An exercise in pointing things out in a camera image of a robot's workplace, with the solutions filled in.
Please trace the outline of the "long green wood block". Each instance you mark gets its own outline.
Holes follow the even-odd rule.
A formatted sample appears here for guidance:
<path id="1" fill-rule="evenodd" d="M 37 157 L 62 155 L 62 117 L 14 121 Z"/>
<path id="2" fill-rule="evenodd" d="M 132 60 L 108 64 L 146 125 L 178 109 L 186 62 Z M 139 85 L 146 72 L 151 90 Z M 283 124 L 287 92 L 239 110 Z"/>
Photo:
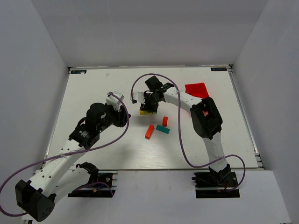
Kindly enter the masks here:
<path id="1" fill-rule="evenodd" d="M 148 115 L 148 114 L 157 114 L 156 112 L 144 112 L 144 114 Z"/>

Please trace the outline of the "short red wood block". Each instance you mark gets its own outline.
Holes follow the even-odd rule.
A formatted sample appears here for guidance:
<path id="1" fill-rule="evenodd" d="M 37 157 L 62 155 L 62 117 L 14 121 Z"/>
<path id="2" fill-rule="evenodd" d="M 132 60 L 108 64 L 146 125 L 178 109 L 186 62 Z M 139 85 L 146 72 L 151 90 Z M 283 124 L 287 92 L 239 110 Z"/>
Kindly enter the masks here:
<path id="1" fill-rule="evenodd" d="M 168 117 L 167 117 L 167 116 L 164 116 L 164 117 L 163 117 L 162 125 L 163 125 L 164 127 L 167 127 L 167 125 L 168 125 Z"/>

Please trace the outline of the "teal long wood block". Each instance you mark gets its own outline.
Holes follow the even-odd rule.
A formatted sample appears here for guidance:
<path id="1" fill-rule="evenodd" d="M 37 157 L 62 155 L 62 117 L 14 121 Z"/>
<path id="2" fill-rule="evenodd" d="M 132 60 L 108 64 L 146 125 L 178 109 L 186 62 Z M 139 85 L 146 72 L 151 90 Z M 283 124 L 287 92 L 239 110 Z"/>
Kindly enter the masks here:
<path id="1" fill-rule="evenodd" d="M 161 125 L 157 125 L 157 126 L 156 126 L 156 129 L 157 129 L 158 131 L 161 131 L 161 132 L 166 133 L 166 134 L 169 134 L 169 132 L 170 132 L 170 129 L 169 129 L 169 128 L 164 127 L 164 126 L 161 126 Z"/>

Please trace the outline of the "red plastic bin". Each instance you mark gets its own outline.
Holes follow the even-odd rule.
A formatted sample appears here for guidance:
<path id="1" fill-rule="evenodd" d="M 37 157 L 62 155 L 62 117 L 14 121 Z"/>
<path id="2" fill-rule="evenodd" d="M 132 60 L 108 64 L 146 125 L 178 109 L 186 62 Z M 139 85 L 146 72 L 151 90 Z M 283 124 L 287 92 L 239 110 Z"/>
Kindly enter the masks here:
<path id="1" fill-rule="evenodd" d="M 209 97 L 205 83 L 186 84 L 185 93 L 192 96 L 191 108 Z"/>

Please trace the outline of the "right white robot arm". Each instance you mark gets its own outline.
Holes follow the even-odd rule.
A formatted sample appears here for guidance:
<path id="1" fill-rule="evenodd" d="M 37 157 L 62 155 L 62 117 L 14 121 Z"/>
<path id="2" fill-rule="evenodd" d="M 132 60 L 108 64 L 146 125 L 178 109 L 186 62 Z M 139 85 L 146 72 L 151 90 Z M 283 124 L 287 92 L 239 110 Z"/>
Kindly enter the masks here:
<path id="1" fill-rule="evenodd" d="M 210 165 L 209 172 L 213 181 L 220 185 L 231 172 L 225 159 L 221 142 L 222 117 L 211 97 L 197 98 L 180 91 L 173 83 L 163 84 L 156 76 L 145 81 L 148 90 L 138 93 L 134 100 L 141 103 L 140 110 L 157 112 L 159 102 L 176 105 L 190 113 L 193 128 L 206 146 Z"/>

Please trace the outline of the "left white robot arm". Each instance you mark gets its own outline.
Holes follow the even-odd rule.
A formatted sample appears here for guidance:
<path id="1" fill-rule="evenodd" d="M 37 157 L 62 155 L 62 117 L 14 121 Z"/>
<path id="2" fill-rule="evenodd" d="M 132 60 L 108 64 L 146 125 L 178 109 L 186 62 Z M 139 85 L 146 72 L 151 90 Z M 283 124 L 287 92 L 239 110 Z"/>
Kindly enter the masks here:
<path id="1" fill-rule="evenodd" d="M 122 100 L 93 103 L 69 135 L 58 155 L 28 181 L 20 180 L 15 186 L 16 202 L 38 222 L 45 220 L 55 207 L 59 180 L 87 150 L 100 139 L 110 126 L 124 127 L 129 119 Z"/>

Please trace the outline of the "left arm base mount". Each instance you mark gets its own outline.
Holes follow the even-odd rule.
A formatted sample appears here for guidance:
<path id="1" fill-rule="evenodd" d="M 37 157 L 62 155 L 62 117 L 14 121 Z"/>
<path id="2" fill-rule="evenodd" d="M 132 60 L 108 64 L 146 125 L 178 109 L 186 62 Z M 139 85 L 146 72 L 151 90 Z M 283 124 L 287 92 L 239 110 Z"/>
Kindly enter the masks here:
<path id="1" fill-rule="evenodd" d="M 90 162 L 76 165 L 79 172 L 87 172 L 87 182 L 68 194 L 77 198 L 113 198 L 117 186 L 116 171 L 100 171 Z"/>

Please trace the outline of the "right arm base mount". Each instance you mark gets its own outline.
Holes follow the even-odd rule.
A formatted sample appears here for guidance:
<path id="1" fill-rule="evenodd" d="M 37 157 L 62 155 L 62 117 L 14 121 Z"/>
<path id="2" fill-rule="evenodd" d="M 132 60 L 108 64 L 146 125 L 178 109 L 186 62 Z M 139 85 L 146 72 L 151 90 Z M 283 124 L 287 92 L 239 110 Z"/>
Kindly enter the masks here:
<path id="1" fill-rule="evenodd" d="M 222 183 L 213 180 L 209 172 L 196 172 L 192 180 L 197 199 L 240 198 L 235 172 L 231 172 Z"/>

